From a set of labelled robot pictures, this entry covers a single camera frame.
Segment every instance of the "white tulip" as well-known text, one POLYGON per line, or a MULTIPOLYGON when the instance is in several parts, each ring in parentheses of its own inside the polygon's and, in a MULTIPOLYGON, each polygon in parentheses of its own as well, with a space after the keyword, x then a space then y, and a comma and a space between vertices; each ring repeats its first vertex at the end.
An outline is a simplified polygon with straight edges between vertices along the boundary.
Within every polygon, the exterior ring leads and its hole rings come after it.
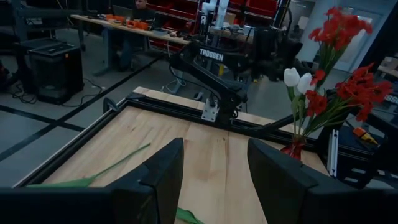
POLYGON ((288 87, 297 86, 300 81, 300 75, 296 68, 286 68, 284 73, 284 82, 288 87))
POLYGON ((297 89, 300 93, 305 94, 307 90, 314 90, 315 85, 311 85, 312 75, 311 73, 304 74, 298 82, 297 89))

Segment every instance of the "red vase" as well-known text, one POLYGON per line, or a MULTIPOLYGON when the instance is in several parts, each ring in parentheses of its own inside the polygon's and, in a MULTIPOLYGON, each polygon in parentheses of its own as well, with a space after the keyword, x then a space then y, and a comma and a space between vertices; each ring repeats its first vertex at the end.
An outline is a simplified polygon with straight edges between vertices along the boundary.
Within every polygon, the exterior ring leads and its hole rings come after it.
POLYGON ((301 140, 294 140, 292 144, 285 146, 280 151, 288 154, 290 157, 294 159, 298 159, 301 161, 301 151, 304 148, 305 143, 301 140))

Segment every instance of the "metal bracket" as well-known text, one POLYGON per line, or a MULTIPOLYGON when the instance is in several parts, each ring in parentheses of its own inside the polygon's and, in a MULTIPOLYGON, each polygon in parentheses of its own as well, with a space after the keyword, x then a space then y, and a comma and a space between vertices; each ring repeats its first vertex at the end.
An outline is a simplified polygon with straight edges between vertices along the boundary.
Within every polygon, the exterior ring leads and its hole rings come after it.
POLYGON ((330 176, 334 178, 337 178, 337 157, 338 157, 338 130, 333 130, 329 138, 327 168, 330 176))
POLYGON ((118 105, 113 100, 105 97, 103 101, 103 113, 106 113, 109 109, 119 111, 118 105))
POLYGON ((144 94, 132 92, 132 93, 128 94, 128 96, 126 96, 126 99, 127 100, 138 100, 138 99, 143 99, 145 97, 147 97, 147 96, 144 94))
POLYGON ((218 114, 218 100, 214 100, 215 105, 211 105, 210 99, 206 100, 201 118, 205 121, 215 122, 218 114))

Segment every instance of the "laptop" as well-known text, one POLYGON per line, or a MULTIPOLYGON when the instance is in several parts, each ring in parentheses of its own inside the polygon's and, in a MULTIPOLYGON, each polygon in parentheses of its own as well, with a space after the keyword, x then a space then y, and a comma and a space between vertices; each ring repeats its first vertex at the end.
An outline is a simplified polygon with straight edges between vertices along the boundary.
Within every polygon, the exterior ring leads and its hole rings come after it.
POLYGON ((121 7, 117 5, 112 5, 114 16, 123 16, 125 18, 133 19, 132 9, 121 7))

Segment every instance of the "wooden table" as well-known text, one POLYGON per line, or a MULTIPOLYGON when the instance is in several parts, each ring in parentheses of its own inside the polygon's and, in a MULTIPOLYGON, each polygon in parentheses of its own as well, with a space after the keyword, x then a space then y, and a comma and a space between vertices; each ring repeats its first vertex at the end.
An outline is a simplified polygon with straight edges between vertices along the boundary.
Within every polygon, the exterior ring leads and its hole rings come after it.
MULTIPOLYGON (((209 28, 209 32, 211 34, 219 35, 219 36, 226 37, 226 38, 233 39, 233 40, 238 40, 241 42, 245 42, 246 37, 247 37, 246 35, 243 35, 243 34, 232 34, 231 31, 229 31, 229 30, 214 29, 212 27, 209 28)), ((249 36, 248 43, 249 44, 253 43, 252 35, 249 36)))
MULTIPOLYGON (((192 108, 203 108, 202 102, 179 96, 141 87, 134 91, 192 108)), ((240 113, 239 119, 258 124, 273 122, 246 113, 240 113)), ((282 129, 291 131, 292 126, 282 129)), ((118 114, 45 183, 97 174, 138 147, 151 143, 150 147, 92 185, 105 186, 133 170, 176 137, 184 138, 185 150, 179 207, 191 210, 206 224, 266 223, 249 173, 247 136, 133 107, 127 107, 118 114)), ((268 143, 279 149, 282 147, 268 143)), ((316 154, 303 151, 302 160, 327 175, 316 154)))
POLYGON ((101 25, 101 26, 107 27, 107 28, 119 29, 119 30, 128 31, 128 32, 132 32, 132 33, 135 33, 135 34, 139 34, 139 35, 144 35, 144 36, 147 36, 147 37, 158 38, 158 39, 161 39, 161 40, 166 40, 166 41, 170 41, 170 42, 177 43, 177 44, 184 44, 185 45, 185 44, 189 43, 189 41, 184 40, 182 37, 171 37, 168 34, 160 36, 160 35, 154 34, 152 31, 146 31, 146 30, 135 29, 135 28, 128 28, 126 26, 113 24, 113 23, 110 23, 110 22, 102 20, 102 19, 90 19, 90 18, 88 18, 86 16, 80 16, 80 15, 71 15, 71 18, 78 19, 78 20, 85 21, 85 22, 98 24, 98 25, 101 25))

